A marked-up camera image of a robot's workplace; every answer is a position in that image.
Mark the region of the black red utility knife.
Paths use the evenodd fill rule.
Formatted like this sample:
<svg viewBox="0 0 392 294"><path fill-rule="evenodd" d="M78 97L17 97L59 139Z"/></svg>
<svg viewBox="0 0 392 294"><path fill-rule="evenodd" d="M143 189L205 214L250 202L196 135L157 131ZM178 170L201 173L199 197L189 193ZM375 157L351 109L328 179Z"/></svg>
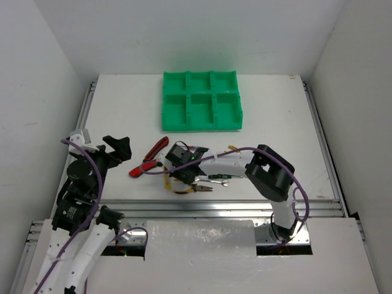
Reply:
<svg viewBox="0 0 392 294"><path fill-rule="evenodd" d="M154 160L154 158L169 144L169 138L167 136L162 137L146 154L143 162L149 162Z"/></svg>

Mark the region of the green six-compartment bin tray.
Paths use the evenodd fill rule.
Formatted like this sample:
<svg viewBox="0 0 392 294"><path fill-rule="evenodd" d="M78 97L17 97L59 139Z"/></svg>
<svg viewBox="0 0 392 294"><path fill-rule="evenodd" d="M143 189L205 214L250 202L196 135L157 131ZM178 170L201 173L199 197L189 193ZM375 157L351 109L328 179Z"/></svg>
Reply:
<svg viewBox="0 0 392 294"><path fill-rule="evenodd" d="M236 72L164 72L161 122L166 132L242 129Z"/></svg>

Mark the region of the yellow handled pliers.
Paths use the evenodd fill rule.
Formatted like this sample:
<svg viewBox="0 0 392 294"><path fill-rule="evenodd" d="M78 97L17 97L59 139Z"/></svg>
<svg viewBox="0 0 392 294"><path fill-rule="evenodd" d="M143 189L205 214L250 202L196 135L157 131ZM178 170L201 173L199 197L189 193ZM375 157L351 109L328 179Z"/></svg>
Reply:
<svg viewBox="0 0 392 294"><path fill-rule="evenodd" d="M186 194L192 194L196 192L212 192L212 191L213 191L212 187L192 184L190 188L187 190L173 190L173 193L177 195L186 195Z"/></svg>

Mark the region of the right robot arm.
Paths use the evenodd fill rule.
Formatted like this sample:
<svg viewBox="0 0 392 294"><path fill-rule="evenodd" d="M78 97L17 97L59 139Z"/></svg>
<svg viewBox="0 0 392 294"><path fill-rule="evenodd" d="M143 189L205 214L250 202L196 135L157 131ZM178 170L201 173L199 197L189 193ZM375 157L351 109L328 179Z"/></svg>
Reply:
<svg viewBox="0 0 392 294"><path fill-rule="evenodd" d="M272 238L287 242L292 237L298 216L288 193L294 183L295 168L269 146L261 144L256 148L215 153L204 147L188 150L176 143L159 160L169 176L188 185L199 176L226 174L247 178L271 203Z"/></svg>

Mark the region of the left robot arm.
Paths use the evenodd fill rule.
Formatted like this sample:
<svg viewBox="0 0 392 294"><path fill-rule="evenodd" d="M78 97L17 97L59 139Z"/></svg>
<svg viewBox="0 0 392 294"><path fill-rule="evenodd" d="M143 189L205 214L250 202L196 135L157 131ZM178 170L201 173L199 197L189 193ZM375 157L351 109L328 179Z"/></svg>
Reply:
<svg viewBox="0 0 392 294"><path fill-rule="evenodd" d="M80 129L61 141L74 161L66 170L51 220L50 239L30 293L83 293L99 256L119 232L124 215L100 206L108 170L130 160L129 137L91 144Z"/></svg>

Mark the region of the yellow needle nose pliers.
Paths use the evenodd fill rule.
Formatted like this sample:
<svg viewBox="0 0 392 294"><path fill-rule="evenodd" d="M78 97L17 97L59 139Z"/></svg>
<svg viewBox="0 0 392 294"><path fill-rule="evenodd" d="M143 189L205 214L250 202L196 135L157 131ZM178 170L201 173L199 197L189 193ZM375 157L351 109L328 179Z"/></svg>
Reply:
<svg viewBox="0 0 392 294"><path fill-rule="evenodd" d="M237 153L241 153L241 150L238 149L238 148L236 148L236 147L233 146L233 145L228 145L227 149L228 149L229 151L235 151L235 152L237 152Z"/></svg>

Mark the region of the long silver wrench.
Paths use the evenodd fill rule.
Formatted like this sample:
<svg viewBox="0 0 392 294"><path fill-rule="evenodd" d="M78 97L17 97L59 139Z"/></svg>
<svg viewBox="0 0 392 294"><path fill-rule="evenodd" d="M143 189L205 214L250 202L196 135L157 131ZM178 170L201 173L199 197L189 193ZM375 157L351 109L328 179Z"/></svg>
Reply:
<svg viewBox="0 0 392 294"><path fill-rule="evenodd" d="M209 179L209 178L196 178L195 182L214 183L227 187L230 183L228 179Z"/></svg>

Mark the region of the large yellow box cutter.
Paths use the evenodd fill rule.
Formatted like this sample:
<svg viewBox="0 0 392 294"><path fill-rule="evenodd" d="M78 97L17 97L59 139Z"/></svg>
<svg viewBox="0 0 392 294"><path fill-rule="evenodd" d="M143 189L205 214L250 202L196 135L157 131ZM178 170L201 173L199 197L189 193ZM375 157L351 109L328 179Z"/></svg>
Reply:
<svg viewBox="0 0 392 294"><path fill-rule="evenodd" d="M166 167L162 167L162 170L165 172L163 174L163 176L164 176L164 187L165 187L166 190L171 190L172 187L171 187L170 177L169 177L169 174L166 173L167 168Z"/></svg>

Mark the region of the black green precision screwdriver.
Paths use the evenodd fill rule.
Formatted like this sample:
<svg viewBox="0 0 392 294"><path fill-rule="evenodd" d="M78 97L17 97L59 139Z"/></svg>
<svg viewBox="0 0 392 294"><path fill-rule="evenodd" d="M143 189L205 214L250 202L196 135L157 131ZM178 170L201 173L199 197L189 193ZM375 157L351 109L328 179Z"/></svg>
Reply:
<svg viewBox="0 0 392 294"><path fill-rule="evenodd" d="M233 179L233 178L241 178L241 176L227 175L227 174L208 175L208 179Z"/></svg>

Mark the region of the aluminium rail frame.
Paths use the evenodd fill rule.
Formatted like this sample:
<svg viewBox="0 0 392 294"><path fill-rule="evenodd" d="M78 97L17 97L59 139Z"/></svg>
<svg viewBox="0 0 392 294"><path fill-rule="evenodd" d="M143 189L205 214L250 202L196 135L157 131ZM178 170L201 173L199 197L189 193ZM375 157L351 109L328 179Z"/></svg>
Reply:
<svg viewBox="0 0 392 294"><path fill-rule="evenodd" d="M306 187L310 197L307 225L289 244L290 250L308 246L311 255L260 256L260 268L236 262L228 266L226 277L230 291L238 292L239 275L247 273L267 292L281 293L356 293L360 279L372 281L365 250L364 236L354 218L348 216L337 174L328 150L319 115L308 85L293 75L242 75L241 91L261 92L269 106L282 104L292 127L302 128L301 140L306 144L299 156L309 157L305 176L314 175ZM218 189L189 196L162 194L151 198L109 196L103 203L120 209L128 222L150 228L159 222L173 233L175 243L191 243L180 232L197 224L210 227L253 223L255 243L262 246L262 233L272 209L258 197L235 198Z"/></svg>

